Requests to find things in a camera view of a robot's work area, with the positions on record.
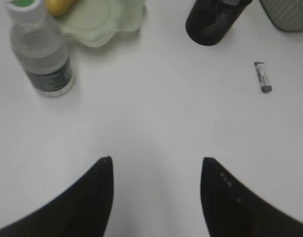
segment table surface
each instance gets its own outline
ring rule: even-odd
[[[72,45],[76,83],[39,96],[9,44],[0,0],[0,227],[43,206],[100,157],[114,161],[108,237],[208,237],[199,185],[215,157],[303,222],[303,33],[257,0],[216,46],[185,32],[191,0],[149,0],[142,27]],[[265,62],[273,92],[254,68]]]

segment green bottle cap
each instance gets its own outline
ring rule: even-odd
[[[35,0],[13,0],[11,3],[18,7],[27,7],[34,3]]]

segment black cup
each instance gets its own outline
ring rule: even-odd
[[[186,22],[187,34],[198,44],[215,45],[251,2],[241,0],[234,6],[223,0],[197,0]]]

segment eraser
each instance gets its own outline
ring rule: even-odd
[[[259,84],[263,93],[272,91],[270,80],[265,72],[265,63],[255,62],[255,67],[258,75]]]

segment water bottle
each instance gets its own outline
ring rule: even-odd
[[[14,22],[12,49],[33,86],[45,96],[66,93],[74,81],[69,51],[44,1],[8,0],[7,9]]]
[[[197,0],[186,22],[187,34],[198,44],[217,44],[251,1]]]

